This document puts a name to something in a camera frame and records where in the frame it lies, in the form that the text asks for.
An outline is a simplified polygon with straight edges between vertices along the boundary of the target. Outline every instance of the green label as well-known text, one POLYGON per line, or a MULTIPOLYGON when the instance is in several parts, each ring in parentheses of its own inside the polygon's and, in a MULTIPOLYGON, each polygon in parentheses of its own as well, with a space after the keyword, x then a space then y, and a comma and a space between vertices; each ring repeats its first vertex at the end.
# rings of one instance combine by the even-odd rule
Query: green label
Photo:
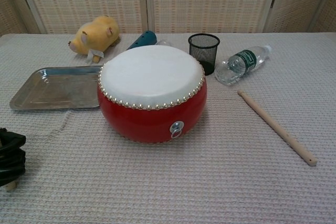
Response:
POLYGON ((236 55, 244 61, 244 63, 245 63, 245 73, 250 71, 257 64, 257 58, 254 55, 254 53, 251 52, 250 50, 243 50, 243 51, 237 53, 236 55))

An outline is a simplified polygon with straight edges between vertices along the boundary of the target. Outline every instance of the wooden drumstick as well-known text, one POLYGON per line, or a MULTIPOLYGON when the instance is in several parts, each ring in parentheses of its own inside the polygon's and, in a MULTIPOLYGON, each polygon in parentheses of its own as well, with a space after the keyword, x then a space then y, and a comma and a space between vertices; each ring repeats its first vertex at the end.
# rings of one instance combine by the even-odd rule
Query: wooden drumstick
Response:
POLYGON ((17 187, 17 183, 16 181, 12 181, 12 182, 9 182, 8 184, 4 185, 3 187, 5 187, 5 189, 7 191, 11 191, 13 189, 15 189, 17 187))
POLYGON ((238 94, 244 99, 244 101, 264 119, 264 121, 278 133, 279 136, 289 144, 294 151, 299 154, 304 161, 310 166, 316 166, 317 159, 314 155, 308 151, 302 144, 300 144, 295 138, 289 135, 289 133, 281 127, 263 108, 261 108, 251 97, 249 97, 243 90, 238 90, 238 94))

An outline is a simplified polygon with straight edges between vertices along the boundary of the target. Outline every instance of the white tablecloth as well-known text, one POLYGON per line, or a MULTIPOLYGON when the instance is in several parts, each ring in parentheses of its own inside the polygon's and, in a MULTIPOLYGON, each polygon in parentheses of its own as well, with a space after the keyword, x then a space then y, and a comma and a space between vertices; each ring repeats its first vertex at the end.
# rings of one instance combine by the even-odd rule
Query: white tablecloth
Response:
MULTIPOLYGON (((191 34, 157 34, 188 52, 191 34)), ((0 39, 0 127, 27 137, 26 173, 0 190, 0 223, 336 223, 336 34, 216 34, 217 62, 271 45, 233 86, 206 77, 208 98, 185 136, 145 145, 121 137, 99 108, 15 112, 37 69, 85 66, 72 35, 0 39), (307 165, 244 101, 245 90, 318 158, 307 165)), ((139 34, 121 35, 102 62, 139 34)))

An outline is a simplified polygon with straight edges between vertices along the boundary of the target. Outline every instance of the white drumhead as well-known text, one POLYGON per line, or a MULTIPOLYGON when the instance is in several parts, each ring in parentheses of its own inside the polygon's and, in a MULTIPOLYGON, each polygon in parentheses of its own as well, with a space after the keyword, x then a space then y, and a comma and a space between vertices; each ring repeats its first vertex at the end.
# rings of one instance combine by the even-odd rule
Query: white drumhead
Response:
POLYGON ((203 81, 203 68, 196 59, 180 49, 160 45, 124 51, 104 64, 99 78, 110 100, 139 109, 184 102, 203 81))

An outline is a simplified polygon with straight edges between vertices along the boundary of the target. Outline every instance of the red drum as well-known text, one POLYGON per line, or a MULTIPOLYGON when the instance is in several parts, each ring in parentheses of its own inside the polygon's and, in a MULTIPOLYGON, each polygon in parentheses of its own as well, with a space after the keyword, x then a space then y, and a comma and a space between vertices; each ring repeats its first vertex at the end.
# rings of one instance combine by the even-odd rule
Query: red drum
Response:
POLYGON ((207 96, 202 66, 170 46, 129 49, 105 63, 98 100, 109 124, 142 143, 159 143, 188 132, 200 118, 207 96))

